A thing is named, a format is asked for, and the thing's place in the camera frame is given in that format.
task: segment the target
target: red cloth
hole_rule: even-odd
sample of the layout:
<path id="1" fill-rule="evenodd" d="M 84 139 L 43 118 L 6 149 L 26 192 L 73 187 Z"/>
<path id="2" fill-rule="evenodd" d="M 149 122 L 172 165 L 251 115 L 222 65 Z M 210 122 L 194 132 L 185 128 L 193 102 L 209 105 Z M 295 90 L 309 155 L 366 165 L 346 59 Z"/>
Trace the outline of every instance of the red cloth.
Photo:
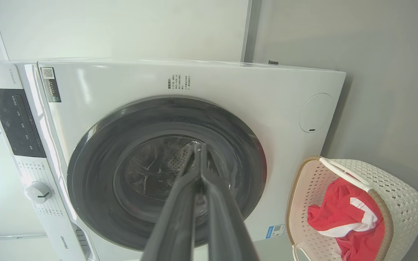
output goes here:
<path id="1" fill-rule="evenodd" d="M 357 202 L 361 201 L 358 205 L 360 208 L 350 203 L 353 200 L 356 202 L 356 198 Z M 359 226 L 363 220 L 368 221 L 370 216 L 374 218 L 374 222 L 370 222 L 375 225 L 374 228 L 373 226 Z M 341 249 L 341 258 L 344 261 L 375 260 L 385 235 L 385 223 L 378 205 L 365 191 L 343 178 L 338 178 L 328 186 L 322 206 L 309 207 L 307 222 L 319 233 L 329 234 L 342 233 L 348 226 L 359 227 L 357 230 L 370 228 L 370 230 L 359 232 L 351 230 L 347 233 L 345 231 L 344 233 L 347 233 L 345 236 L 336 238 Z"/>

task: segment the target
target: brand logo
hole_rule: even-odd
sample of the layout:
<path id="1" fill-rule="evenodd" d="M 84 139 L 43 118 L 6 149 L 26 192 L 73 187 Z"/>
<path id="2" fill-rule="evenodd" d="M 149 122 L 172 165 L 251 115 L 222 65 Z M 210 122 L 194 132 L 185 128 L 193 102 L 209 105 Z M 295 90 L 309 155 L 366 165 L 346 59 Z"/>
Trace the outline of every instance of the brand logo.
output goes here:
<path id="1" fill-rule="evenodd" d="M 9 71 L 11 73 L 12 82 L 15 84 L 14 74 L 12 73 L 12 70 L 11 69 L 9 69 Z"/>
<path id="2" fill-rule="evenodd" d="M 67 246 L 67 243 L 65 243 L 65 239 L 63 238 L 63 236 L 61 236 L 62 242 L 64 243 L 64 248 L 65 249 L 69 249 Z"/>

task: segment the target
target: qr code sticker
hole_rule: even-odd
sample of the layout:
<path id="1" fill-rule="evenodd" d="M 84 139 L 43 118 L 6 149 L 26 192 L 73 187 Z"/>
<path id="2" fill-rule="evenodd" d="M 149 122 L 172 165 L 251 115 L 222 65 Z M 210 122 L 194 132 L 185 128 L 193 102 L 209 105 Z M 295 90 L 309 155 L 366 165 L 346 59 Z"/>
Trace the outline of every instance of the qr code sticker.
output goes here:
<path id="1" fill-rule="evenodd" d="M 56 79 L 53 68 L 41 68 L 41 75 L 43 79 Z"/>

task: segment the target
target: front-load washing machine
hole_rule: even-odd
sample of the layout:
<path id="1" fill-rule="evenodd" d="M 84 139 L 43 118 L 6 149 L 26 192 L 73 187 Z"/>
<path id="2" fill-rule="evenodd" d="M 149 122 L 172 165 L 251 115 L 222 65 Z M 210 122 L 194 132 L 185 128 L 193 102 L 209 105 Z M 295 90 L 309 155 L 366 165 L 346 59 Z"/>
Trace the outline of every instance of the front-load washing machine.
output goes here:
<path id="1" fill-rule="evenodd" d="M 295 169 L 320 154 L 344 79 L 225 62 L 0 63 L 0 128 L 61 259 L 134 260 L 195 142 L 213 150 L 251 239 L 279 235 Z M 203 197 L 194 216 L 197 260 Z"/>

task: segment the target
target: washer door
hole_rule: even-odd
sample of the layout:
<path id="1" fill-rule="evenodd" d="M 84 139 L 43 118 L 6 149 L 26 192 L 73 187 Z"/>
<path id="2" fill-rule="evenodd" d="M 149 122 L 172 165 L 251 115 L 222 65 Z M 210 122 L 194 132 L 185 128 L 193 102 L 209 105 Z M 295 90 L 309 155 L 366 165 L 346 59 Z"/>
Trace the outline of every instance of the washer door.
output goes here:
<path id="1" fill-rule="evenodd" d="M 78 216 L 98 235 L 143 251 L 188 147 L 204 142 L 246 218 L 266 181 L 259 140 L 239 118 L 198 99 L 160 97 L 109 114 L 73 152 L 67 186 Z M 196 206 L 195 245 L 208 241 L 207 206 Z"/>

